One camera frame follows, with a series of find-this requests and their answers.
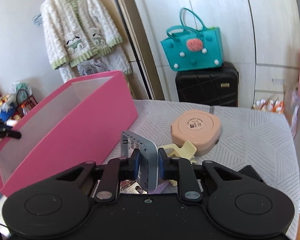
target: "white cardigan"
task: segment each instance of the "white cardigan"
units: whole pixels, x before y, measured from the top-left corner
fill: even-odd
[[[54,69],[104,56],[122,42],[99,0],[45,0],[41,13],[48,57]]]

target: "teal handbag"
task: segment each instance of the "teal handbag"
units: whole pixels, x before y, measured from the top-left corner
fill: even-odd
[[[191,12],[199,20],[202,30],[184,25],[181,18],[183,10]],[[174,71],[185,71],[221,67],[223,51],[220,29],[207,28],[200,17],[187,8],[182,8],[179,16],[181,25],[168,28],[168,38],[161,41],[170,68]],[[183,32],[170,34],[178,29],[183,29]]]

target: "metal screw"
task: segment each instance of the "metal screw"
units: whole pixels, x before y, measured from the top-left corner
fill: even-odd
[[[152,203],[152,199],[151,198],[145,199],[145,203],[147,203],[147,204]]]
[[[112,197],[112,193],[109,191],[100,191],[97,193],[98,199],[109,199]]]
[[[196,192],[196,191],[187,191],[185,193],[185,197],[187,199],[197,199],[200,197],[200,193],[199,192]]]

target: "white wardrobe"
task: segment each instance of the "white wardrobe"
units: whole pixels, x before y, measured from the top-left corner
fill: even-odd
[[[221,30],[224,61],[239,71],[239,106],[283,98],[298,81],[300,22],[296,0],[135,0],[166,100],[178,101],[176,72],[160,41],[179,25],[179,10],[190,8],[207,27]],[[190,13],[186,24],[200,27]]]

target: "patterned bedsheet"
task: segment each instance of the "patterned bedsheet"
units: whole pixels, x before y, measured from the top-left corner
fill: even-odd
[[[293,201],[295,217],[287,236],[296,238],[299,218],[300,181],[297,155],[285,117],[248,108],[206,106],[169,101],[135,100],[139,117],[130,127],[158,147],[171,144],[170,125],[184,111],[198,109],[212,112],[221,120],[219,142],[205,156],[196,157],[198,164],[213,160],[235,171],[252,165],[270,186],[281,190]],[[106,159],[120,156],[118,144]],[[176,192],[168,186],[164,193]]]

